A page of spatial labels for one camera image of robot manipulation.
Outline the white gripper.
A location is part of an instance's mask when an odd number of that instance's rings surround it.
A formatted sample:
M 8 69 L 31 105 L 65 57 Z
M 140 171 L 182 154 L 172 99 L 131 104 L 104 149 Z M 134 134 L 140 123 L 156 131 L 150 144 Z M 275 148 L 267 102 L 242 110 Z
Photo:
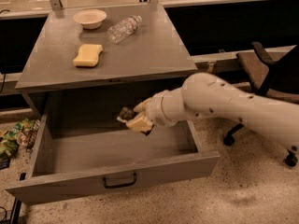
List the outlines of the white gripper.
M 134 111 L 138 114 L 133 119 L 127 121 L 126 126 L 134 132 L 142 133 L 151 131 L 153 124 L 157 127 L 169 127 L 169 120 L 163 112 L 163 100 L 167 94 L 168 90 L 158 92 L 151 98 L 136 105 Z

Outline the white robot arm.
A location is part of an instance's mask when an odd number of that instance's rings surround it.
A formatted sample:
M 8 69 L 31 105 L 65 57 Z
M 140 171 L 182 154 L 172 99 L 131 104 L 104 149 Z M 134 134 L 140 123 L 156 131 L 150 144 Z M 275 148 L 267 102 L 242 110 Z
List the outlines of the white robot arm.
M 126 122 L 135 132 L 171 127 L 183 120 L 223 118 L 299 150 L 299 105 L 242 91 L 209 73 L 189 76 L 181 87 L 161 91 L 138 104 L 136 116 Z

